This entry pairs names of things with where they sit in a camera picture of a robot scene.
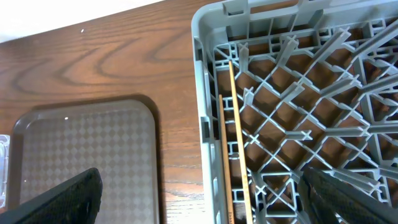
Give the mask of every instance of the pair of chopsticks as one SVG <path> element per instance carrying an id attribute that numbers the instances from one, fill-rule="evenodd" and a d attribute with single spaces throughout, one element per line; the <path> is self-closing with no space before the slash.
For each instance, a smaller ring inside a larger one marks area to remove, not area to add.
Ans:
<path id="1" fill-rule="evenodd" d="M 246 223 L 253 224 L 253 217 L 252 217 L 251 203 L 250 203 L 250 193 L 249 193 L 249 183 L 248 183 L 248 173 L 246 171 L 246 161 L 245 161 L 245 156 L 244 156 L 241 118 L 239 117 L 238 98 L 236 97 L 236 87 L 235 87 L 235 74 L 234 74 L 234 70 L 233 70 L 233 66 L 232 66 L 232 61 L 229 61 L 229 77 L 231 79 L 232 102 L 233 102 L 233 108 L 234 108 L 236 137 L 238 140 L 239 162 L 241 165 L 242 185 L 243 185 L 243 197 L 244 197 L 244 205 L 245 205 L 245 209 L 246 209 Z M 219 95 L 218 97 L 220 100 L 221 141 L 222 141 L 222 147 L 223 147 L 226 200 L 227 200 L 227 205 L 228 205 L 227 206 L 228 223 L 234 224 L 231 175 L 229 173 L 229 156 L 228 156 L 228 145 L 227 145 L 227 140 L 226 140 L 226 127 L 225 127 L 223 97 L 221 95 Z"/>

